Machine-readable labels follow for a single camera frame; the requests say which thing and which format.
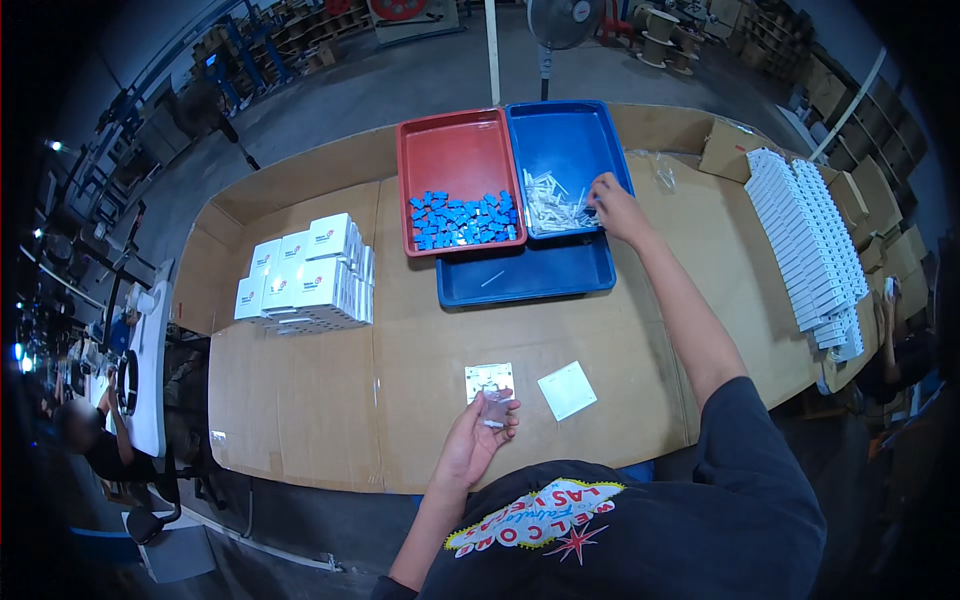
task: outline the row of white packages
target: row of white packages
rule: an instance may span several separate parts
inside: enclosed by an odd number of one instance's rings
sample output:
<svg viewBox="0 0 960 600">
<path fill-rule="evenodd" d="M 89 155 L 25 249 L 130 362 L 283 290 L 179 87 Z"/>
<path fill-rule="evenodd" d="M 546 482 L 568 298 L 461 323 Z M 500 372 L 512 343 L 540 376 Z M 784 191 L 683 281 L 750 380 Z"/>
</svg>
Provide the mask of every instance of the row of white packages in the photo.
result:
<svg viewBox="0 0 960 600">
<path fill-rule="evenodd" d="M 780 264 L 800 331 L 819 348 L 837 348 L 840 362 L 863 352 L 856 303 L 867 294 L 855 249 L 812 163 L 793 165 L 774 152 L 747 154 L 744 186 Z"/>
<path fill-rule="evenodd" d="M 356 223 L 346 212 L 316 219 L 307 231 L 258 244 L 253 249 L 250 275 L 267 275 L 279 265 L 335 257 L 372 281 L 373 252 L 365 246 Z"/>
<path fill-rule="evenodd" d="M 373 284 L 329 257 L 241 279 L 233 318 L 280 333 L 320 332 L 372 324 L 372 307 Z"/>
</svg>

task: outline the white pole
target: white pole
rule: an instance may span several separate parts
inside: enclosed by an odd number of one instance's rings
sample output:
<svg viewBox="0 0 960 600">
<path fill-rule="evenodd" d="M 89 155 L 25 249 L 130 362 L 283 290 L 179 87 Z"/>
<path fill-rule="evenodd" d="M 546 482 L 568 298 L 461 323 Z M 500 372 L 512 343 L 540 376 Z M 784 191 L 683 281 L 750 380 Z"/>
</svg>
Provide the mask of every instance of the white pole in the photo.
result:
<svg viewBox="0 0 960 600">
<path fill-rule="evenodd" d="M 876 55 L 874 68 L 870 69 L 870 73 L 867 75 L 867 79 L 865 79 L 863 81 L 863 85 L 860 86 L 860 91 L 858 91 L 856 95 L 853 96 L 853 100 L 850 102 L 850 105 L 847 107 L 847 109 L 844 110 L 843 115 L 840 116 L 840 120 L 837 121 L 837 124 L 833 126 L 833 129 L 830 130 L 830 133 L 828 133 L 827 137 L 824 138 L 824 141 L 820 142 L 820 145 L 817 146 L 817 149 L 813 151 L 813 154 L 810 155 L 810 158 L 808 158 L 807 160 L 809 160 L 810 162 L 813 162 L 814 160 L 816 160 L 817 156 L 819 156 L 820 153 L 824 150 L 824 148 L 827 147 L 827 144 L 830 143 L 830 140 L 832 140 L 833 137 L 837 134 L 837 132 L 840 131 L 840 128 L 843 127 L 845 123 L 847 123 L 847 119 L 849 119 L 850 115 L 853 114 L 853 109 L 856 108 L 858 104 L 860 104 L 860 101 L 863 100 L 863 96 L 867 93 L 867 88 L 870 87 L 870 85 L 874 82 L 874 77 L 876 77 L 876 73 L 880 70 L 880 66 L 883 64 L 883 59 L 885 59 L 886 56 L 887 56 L 887 48 L 886 46 L 883 46 L 882 48 L 880 48 L 880 54 Z"/>
<path fill-rule="evenodd" d="M 493 0 L 483 0 L 487 17 L 487 54 L 490 56 L 490 95 L 495 107 L 500 106 L 500 58 L 496 52 L 496 12 Z"/>
</svg>

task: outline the machine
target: machine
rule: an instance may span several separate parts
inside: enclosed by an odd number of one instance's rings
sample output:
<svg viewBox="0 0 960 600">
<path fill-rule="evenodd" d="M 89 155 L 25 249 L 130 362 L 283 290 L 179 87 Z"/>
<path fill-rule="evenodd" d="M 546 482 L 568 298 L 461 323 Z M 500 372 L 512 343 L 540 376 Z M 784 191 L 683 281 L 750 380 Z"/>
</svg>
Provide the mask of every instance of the machine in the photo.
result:
<svg viewBox="0 0 960 600">
<path fill-rule="evenodd" d="M 381 46 L 463 31 L 456 0 L 367 0 Z"/>
</svg>

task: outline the hand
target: hand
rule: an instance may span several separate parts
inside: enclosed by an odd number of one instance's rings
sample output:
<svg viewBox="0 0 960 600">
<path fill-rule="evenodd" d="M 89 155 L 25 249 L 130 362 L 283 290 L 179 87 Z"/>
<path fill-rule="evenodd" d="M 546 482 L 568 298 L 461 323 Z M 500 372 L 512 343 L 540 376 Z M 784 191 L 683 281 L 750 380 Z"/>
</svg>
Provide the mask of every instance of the hand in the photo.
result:
<svg viewBox="0 0 960 600">
<path fill-rule="evenodd" d="M 600 224 L 613 237 L 630 242 L 650 228 L 650 222 L 636 198 L 620 186 L 613 173 L 604 173 L 593 180 L 587 194 L 587 206 L 595 208 Z"/>
<path fill-rule="evenodd" d="M 507 427 L 502 429 L 483 424 L 481 415 L 486 403 L 483 392 L 477 393 L 467 410 L 453 422 L 450 433 L 446 434 L 440 460 L 433 470 L 431 484 L 449 491 L 467 492 L 483 476 L 496 450 L 516 435 L 514 427 L 520 421 L 512 415 L 507 415 Z M 519 407 L 519 400 L 507 403 L 508 411 Z"/>
</svg>

